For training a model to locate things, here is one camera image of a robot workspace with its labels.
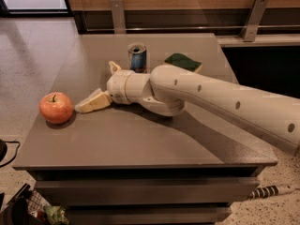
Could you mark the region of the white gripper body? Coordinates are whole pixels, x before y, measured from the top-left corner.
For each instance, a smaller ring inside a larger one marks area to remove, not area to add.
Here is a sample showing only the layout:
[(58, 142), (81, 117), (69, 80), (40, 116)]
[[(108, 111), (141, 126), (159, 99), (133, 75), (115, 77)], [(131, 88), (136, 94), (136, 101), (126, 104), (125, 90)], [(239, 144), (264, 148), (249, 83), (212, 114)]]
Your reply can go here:
[(113, 102), (118, 104), (130, 104), (126, 94), (126, 84), (132, 70), (118, 70), (107, 82), (107, 90)]

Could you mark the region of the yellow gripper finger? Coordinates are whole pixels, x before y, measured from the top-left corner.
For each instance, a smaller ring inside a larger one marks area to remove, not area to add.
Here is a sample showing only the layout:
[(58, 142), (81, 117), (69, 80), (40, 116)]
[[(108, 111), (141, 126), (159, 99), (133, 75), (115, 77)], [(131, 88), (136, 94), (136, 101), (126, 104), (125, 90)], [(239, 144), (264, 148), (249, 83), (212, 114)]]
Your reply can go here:
[(103, 92), (100, 88), (95, 90), (88, 98), (85, 98), (75, 106), (77, 113), (90, 113), (106, 108), (111, 105), (111, 99), (107, 91)]
[(117, 65), (114, 61), (110, 61), (109, 66), (110, 66), (110, 71), (111, 71), (112, 75), (114, 73), (118, 72), (119, 70), (121, 70), (121, 67), (119, 65)]

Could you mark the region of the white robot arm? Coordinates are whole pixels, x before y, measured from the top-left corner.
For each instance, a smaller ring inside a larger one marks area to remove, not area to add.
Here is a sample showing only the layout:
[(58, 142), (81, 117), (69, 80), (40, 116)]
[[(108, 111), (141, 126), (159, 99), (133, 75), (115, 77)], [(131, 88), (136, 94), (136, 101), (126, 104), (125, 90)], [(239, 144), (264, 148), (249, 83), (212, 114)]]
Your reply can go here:
[(109, 63), (107, 89), (95, 90), (75, 106), (90, 113), (111, 105), (138, 103), (146, 110), (176, 116), (187, 102), (237, 123), (281, 150), (297, 155), (300, 146), (300, 100), (225, 82), (173, 65), (136, 73)]

